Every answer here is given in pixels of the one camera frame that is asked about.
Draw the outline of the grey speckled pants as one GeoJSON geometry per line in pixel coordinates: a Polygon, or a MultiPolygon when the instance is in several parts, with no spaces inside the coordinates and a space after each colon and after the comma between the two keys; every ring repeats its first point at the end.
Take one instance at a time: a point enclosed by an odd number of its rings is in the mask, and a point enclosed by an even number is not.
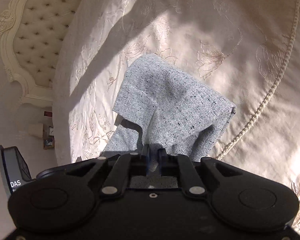
{"type": "Polygon", "coordinates": [[[177,185],[174,178],[159,177],[159,149],[199,162],[225,132],[236,106],[161,57],[147,54],[128,67],[113,111],[116,131],[102,154],[142,153],[149,146],[150,174],[133,177],[130,184],[151,189],[177,185]]]}

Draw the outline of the cream embroidered bedspread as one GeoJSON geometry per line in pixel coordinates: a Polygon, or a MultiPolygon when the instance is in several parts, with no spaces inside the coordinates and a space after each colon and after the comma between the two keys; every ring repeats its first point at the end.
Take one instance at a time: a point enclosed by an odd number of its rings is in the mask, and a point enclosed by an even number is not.
{"type": "Polygon", "coordinates": [[[126,69],[156,54],[236,104],[209,155],[287,185],[300,201],[300,0],[53,5],[66,28],[53,80],[59,165],[101,153],[126,69]]]}

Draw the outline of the cream tufted headboard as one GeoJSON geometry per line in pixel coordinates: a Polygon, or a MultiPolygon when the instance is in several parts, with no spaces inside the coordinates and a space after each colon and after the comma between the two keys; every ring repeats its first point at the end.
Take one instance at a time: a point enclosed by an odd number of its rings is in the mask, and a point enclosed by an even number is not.
{"type": "Polygon", "coordinates": [[[50,107],[64,37],[82,0],[11,0],[0,14],[0,52],[21,103],[50,107]]]}

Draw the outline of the black device with DAS label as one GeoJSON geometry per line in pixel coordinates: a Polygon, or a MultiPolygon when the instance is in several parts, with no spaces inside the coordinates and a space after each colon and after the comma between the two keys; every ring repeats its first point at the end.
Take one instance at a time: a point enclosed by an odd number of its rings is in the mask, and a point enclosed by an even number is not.
{"type": "Polygon", "coordinates": [[[19,187],[33,181],[27,163],[15,146],[4,148],[0,145],[0,174],[7,198],[19,187]]]}

